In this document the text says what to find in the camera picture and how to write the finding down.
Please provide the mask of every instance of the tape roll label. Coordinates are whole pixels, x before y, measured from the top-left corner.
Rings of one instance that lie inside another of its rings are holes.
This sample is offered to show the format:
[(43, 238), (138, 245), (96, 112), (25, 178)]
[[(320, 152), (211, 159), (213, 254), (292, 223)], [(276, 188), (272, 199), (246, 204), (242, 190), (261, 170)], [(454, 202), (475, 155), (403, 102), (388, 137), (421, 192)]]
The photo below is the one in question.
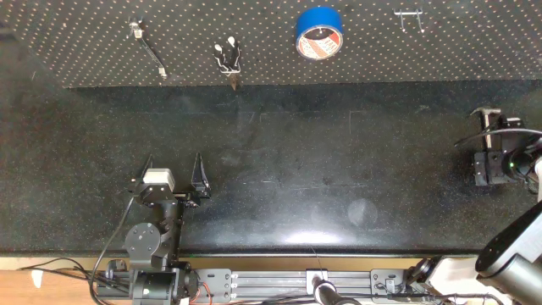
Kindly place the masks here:
[(335, 29), (330, 29), (333, 34), (318, 40), (308, 39), (302, 36), (298, 41), (298, 50), (301, 55), (310, 59), (325, 59), (339, 51), (342, 43), (342, 35)]

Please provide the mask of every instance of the hammer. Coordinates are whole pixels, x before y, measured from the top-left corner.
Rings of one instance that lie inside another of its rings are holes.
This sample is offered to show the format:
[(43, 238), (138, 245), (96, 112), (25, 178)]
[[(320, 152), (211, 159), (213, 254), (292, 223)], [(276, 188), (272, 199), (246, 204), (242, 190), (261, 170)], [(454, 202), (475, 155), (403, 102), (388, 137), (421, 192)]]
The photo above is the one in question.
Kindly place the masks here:
[[(480, 115), (481, 115), (482, 126), (484, 127), (483, 130), (489, 127), (489, 116), (491, 114), (501, 114), (501, 110), (499, 108), (491, 108), (491, 107), (485, 106), (485, 107), (478, 107), (474, 109), (470, 115), (473, 115), (478, 112), (480, 112)], [(491, 148), (491, 136), (485, 136), (485, 146), (488, 149)]]

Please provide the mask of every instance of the black countertop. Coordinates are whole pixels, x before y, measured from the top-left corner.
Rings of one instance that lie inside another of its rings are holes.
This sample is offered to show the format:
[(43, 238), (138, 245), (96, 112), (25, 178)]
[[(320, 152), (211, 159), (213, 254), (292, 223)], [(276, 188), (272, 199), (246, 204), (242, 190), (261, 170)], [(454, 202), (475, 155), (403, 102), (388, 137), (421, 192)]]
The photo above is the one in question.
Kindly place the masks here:
[[(484, 105), (541, 128), (538, 81), (68, 91), (18, 64), (0, 69), (3, 255), (95, 255), (149, 153), (176, 191), (204, 158), (213, 198), (185, 211), (181, 255), (472, 254), (535, 204), (476, 187), (479, 144), (453, 143)], [(112, 254), (150, 216), (135, 206)]]

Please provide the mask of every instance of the roll of tape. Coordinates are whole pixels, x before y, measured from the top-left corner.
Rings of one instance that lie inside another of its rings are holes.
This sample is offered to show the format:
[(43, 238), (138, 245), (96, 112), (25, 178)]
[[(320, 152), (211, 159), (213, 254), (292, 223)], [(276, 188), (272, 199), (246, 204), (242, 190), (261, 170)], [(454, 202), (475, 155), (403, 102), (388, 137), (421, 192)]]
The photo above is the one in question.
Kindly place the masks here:
[(342, 22), (332, 8), (311, 8), (297, 20), (297, 52), (304, 58), (321, 60), (339, 52), (342, 46)]

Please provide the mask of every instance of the pegboard hook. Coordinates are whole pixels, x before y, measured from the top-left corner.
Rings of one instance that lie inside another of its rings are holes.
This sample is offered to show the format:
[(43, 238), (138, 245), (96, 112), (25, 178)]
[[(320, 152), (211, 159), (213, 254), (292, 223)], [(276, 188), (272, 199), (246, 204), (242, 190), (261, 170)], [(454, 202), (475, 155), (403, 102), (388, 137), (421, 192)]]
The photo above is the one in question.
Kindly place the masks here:
[(401, 29), (402, 29), (403, 32), (407, 32), (407, 29), (405, 29), (405, 24), (404, 24), (404, 21), (403, 21), (403, 16), (408, 16), (408, 15), (416, 15), (416, 19), (418, 20), (418, 26), (420, 28), (420, 31), (422, 33), (425, 32), (425, 30), (422, 27), (422, 14), (423, 14), (422, 9), (416, 9), (413, 12), (404, 12), (404, 13), (403, 13), (402, 9), (400, 9), (399, 12), (393, 10), (393, 14), (395, 16), (399, 16), (399, 18), (401, 19)]

